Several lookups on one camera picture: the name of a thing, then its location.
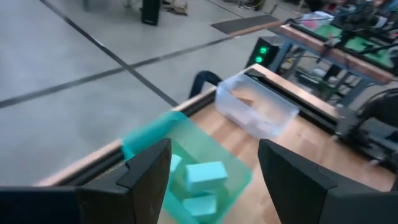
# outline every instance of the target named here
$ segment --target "translucent teal bin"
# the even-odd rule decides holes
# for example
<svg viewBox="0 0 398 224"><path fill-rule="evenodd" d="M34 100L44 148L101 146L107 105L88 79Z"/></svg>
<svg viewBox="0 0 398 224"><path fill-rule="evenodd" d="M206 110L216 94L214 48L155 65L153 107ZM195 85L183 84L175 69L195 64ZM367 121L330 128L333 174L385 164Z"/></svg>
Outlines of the translucent teal bin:
<svg viewBox="0 0 398 224"><path fill-rule="evenodd" d="M177 170L169 179L169 187L163 202L166 211L177 223L200 223L182 206L184 199L197 196L185 189L185 165L222 161L228 173L228 179L222 187L213 192L217 196L217 213L207 222L221 223L228 210L250 183L251 170L178 111L164 114L154 122L133 131L124 139L125 159L132 158L162 138L170 138L172 153L182 157Z"/></svg>

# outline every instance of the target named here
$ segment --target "wooden table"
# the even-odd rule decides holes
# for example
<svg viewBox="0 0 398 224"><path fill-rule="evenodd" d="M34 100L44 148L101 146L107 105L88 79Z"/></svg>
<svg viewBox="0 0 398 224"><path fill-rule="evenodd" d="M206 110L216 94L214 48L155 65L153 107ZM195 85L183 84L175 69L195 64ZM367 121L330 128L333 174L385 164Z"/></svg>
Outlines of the wooden table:
<svg viewBox="0 0 398 224"><path fill-rule="evenodd" d="M280 27L279 34L295 40L296 42L300 42L302 45L306 46L309 49L313 49L319 54L322 53L324 50L324 43L322 41L311 37L310 35L293 28L288 24ZM361 60L353 55L347 54L342 50L331 49L328 51L326 56L338 63L348 64L350 69L356 70L359 73L372 78L380 84L388 84L394 79L394 76L391 73L375 65L367 63L364 60Z"/></svg>
<svg viewBox="0 0 398 224"><path fill-rule="evenodd" d="M313 95L301 90L299 87L284 80L269 70L254 65L257 71L263 73L268 79L278 82L286 87L286 90L306 99L311 105L322 109L330 116L336 116L334 108ZM174 108L176 111L203 103L206 98L214 96L214 88L186 101ZM239 126L226 119L215 110L214 103L210 102L195 114L191 119L207 134L217 140L223 147L241 159L253 171L253 180L238 198L233 208L227 214L224 222L228 224L242 223L280 223L276 210L268 194L267 187L262 177L261 168L257 158L258 140L254 139ZM359 157L353 151L347 149L331 139L331 136L314 124L297 116L292 124L279 137L273 139L276 143L300 154L311 161L321 164L337 173L357 180L381 191L389 191L394 174L382 167L369 167L366 159ZM99 159L120 150L121 141L117 140L92 153L83 160L68 167L60 173L38 183L40 186L55 185L74 172L89 166ZM175 223L164 211L161 212L159 223Z"/></svg>

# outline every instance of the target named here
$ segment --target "black electronic device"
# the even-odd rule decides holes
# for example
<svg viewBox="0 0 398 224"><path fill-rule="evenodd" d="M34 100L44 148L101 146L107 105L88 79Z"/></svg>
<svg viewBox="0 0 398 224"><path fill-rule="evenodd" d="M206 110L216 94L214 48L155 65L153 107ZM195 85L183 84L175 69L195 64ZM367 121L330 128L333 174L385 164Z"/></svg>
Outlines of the black electronic device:
<svg viewBox="0 0 398 224"><path fill-rule="evenodd" d="M249 60L246 64L246 68L255 63L258 63L259 65L267 68L268 65L270 65L274 61L276 55L279 52L279 47L269 43L266 38L267 37L258 38L256 45L254 46L254 49L251 52Z"/></svg>
<svg viewBox="0 0 398 224"><path fill-rule="evenodd" d="M340 29L357 30L356 35L379 43L390 44L395 40L390 31L397 29L390 22L392 17L374 7L372 2L360 5L338 6L333 12L335 19L332 25Z"/></svg>
<svg viewBox="0 0 398 224"><path fill-rule="evenodd" d="M165 195L171 140L80 187L0 187L2 224L156 224Z"/></svg>
<svg viewBox="0 0 398 224"><path fill-rule="evenodd" d="M350 148L395 172L398 168L398 89L382 91L359 111L338 108L338 139Z"/></svg>
<svg viewBox="0 0 398 224"><path fill-rule="evenodd" d="M398 192L380 192L266 139L262 174L282 224L397 223Z"/></svg>
<svg viewBox="0 0 398 224"><path fill-rule="evenodd" d="M159 20L160 0L143 0L141 7L141 22L156 26Z"/></svg>

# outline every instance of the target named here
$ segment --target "green surface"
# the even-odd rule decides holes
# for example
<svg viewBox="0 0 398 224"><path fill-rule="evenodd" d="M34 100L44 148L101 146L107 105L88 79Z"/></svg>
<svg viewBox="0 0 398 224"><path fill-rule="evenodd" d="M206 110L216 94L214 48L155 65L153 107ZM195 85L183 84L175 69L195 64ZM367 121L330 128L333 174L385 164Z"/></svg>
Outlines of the green surface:
<svg viewBox="0 0 398 224"><path fill-rule="evenodd" d="M125 159L132 158L162 138L170 138L172 153L182 158L180 165L169 180L163 204L166 211L177 223L200 223L182 207L182 201L208 193L193 194L185 189L185 165L222 161L229 177L222 187L212 190L212 193L217 195L217 214L209 222L221 223L233 203L250 183L251 170L178 111L164 114L125 138L122 147Z"/></svg>
<svg viewBox="0 0 398 224"><path fill-rule="evenodd" d="M341 29L328 24L328 25L320 26L316 30L310 31L310 32L314 32L322 37L329 39L330 37L338 37L341 33ZM351 50L360 52L365 49L366 45L364 45L364 44L373 44L374 47L381 47L381 45L377 45L374 42L371 42L371 41L366 40L361 37L355 37L355 38L351 39L350 41L348 41L348 43L345 45L345 47L347 49L351 49ZM384 66L392 68L392 64L389 60L387 50L380 50L378 52L378 54L366 54L365 57L367 57L375 62L379 62L379 63L383 64Z"/></svg>

